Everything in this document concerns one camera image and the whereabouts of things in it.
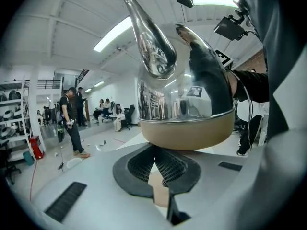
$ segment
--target sneaker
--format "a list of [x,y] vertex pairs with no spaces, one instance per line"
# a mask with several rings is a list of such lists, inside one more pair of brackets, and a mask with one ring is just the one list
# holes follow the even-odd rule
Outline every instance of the sneaker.
[[247,151],[245,154],[241,154],[241,153],[239,153],[238,151],[236,151],[236,154],[237,154],[238,156],[246,156],[246,155],[248,155],[248,151]]
[[87,153],[86,151],[81,152],[81,158],[88,158],[91,154]]

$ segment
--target office chair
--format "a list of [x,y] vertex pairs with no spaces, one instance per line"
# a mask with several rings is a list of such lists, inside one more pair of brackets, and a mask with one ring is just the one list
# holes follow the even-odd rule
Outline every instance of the office chair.
[[111,102],[111,113],[109,115],[107,115],[105,119],[112,119],[113,120],[113,118],[110,117],[110,116],[113,115],[113,108],[114,108],[114,106],[115,106],[115,102]]
[[50,125],[51,121],[51,110],[48,108],[45,109],[45,118],[43,119],[44,126]]
[[130,108],[125,108],[125,119],[121,120],[121,129],[123,128],[127,128],[128,130],[130,130],[130,128],[132,128],[132,114],[135,110],[134,105],[131,105]]
[[8,176],[12,185],[14,185],[12,173],[18,171],[19,174],[21,174],[21,170],[18,169],[15,165],[11,165],[11,163],[8,161],[10,154],[12,152],[12,149],[8,148],[8,143],[9,141],[7,140],[6,142],[0,145],[0,147],[5,147],[5,150],[0,149],[0,167],[5,168],[4,177]]

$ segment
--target camera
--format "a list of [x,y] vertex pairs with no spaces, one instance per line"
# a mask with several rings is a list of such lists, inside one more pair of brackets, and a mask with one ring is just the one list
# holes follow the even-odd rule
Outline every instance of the camera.
[[180,4],[187,6],[188,8],[192,8],[193,7],[193,2],[192,0],[176,0],[177,2],[179,2]]

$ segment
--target fluorescent light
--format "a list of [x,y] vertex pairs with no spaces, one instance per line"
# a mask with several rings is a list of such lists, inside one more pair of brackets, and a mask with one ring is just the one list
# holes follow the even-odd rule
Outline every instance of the fluorescent light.
[[238,2],[239,0],[193,0],[194,5],[223,5],[237,8],[236,4],[233,2]]
[[104,81],[100,81],[99,83],[95,84],[94,87],[97,87],[97,86],[99,86],[99,85],[101,85],[103,83],[105,83],[105,82]]
[[164,88],[166,88],[168,85],[172,84],[175,81],[176,81],[176,79],[174,81],[170,82],[169,84],[167,84],[166,86],[164,86]]
[[117,38],[130,27],[132,27],[132,22],[130,17],[127,17],[122,22],[117,24],[111,31],[109,31],[95,46],[94,50],[101,52],[109,43],[111,43],[115,38]]
[[[183,91],[188,91],[188,90],[183,90]],[[178,92],[178,90],[175,90],[175,91],[171,92],[171,94],[172,94],[172,93],[176,93],[176,92]]]

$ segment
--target black sleeve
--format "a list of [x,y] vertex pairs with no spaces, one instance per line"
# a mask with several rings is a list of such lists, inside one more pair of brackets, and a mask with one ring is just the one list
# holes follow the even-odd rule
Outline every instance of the black sleeve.
[[[269,80],[267,74],[249,71],[234,71],[234,73],[246,87],[251,100],[260,103],[269,101]],[[234,95],[234,98],[238,98],[239,101],[247,99],[242,83],[238,81],[237,90]]]
[[59,105],[62,107],[63,105],[67,105],[67,104],[68,104],[67,98],[65,96],[62,96],[59,101]]

